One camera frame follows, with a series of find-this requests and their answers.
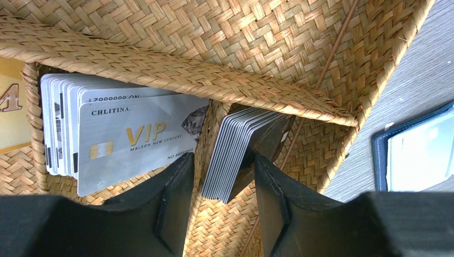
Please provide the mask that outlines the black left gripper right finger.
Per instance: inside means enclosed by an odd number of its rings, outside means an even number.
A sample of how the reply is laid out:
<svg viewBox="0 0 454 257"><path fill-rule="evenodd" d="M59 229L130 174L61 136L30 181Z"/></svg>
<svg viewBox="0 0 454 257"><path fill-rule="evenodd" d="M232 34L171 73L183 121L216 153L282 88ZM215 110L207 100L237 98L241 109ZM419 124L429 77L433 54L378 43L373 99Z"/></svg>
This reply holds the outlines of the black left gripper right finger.
<svg viewBox="0 0 454 257"><path fill-rule="evenodd" d="M255 158L265 256L453 256L453 194L367 192L342 203Z"/></svg>

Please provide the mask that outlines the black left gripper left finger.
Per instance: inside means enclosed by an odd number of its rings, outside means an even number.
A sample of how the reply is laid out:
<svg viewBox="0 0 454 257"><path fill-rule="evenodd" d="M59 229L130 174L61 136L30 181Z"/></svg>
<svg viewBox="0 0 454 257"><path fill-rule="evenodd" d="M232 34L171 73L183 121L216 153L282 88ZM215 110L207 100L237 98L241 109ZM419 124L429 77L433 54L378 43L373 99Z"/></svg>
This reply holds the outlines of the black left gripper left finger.
<svg viewBox="0 0 454 257"><path fill-rule="evenodd" d="M181 256L194 154L108 199L82 205L57 195L1 197L1 256Z"/></svg>

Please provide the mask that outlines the silver VIP credit card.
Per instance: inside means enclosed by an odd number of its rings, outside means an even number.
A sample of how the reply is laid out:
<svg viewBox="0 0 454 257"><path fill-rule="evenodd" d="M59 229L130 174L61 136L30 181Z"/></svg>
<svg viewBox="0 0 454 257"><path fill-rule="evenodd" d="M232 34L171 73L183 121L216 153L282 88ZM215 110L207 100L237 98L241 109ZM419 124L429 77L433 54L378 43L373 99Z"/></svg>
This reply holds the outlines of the silver VIP credit card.
<svg viewBox="0 0 454 257"><path fill-rule="evenodd" d="M209 101L172 94L84 103L77 193L87 196L195 151Z"/></svg>

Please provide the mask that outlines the blue leather card holder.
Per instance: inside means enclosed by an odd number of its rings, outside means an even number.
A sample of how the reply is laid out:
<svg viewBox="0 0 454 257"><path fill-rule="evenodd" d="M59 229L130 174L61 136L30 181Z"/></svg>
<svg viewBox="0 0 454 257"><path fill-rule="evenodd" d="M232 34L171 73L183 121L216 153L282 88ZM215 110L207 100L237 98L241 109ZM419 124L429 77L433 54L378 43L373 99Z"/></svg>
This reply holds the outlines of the blue leather card holder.
<svg viewBox="0 0 454 257"><path fill-rule="evenodd" d="M419 192L453 178L453 103L372 137L375 189Z"/></svg>

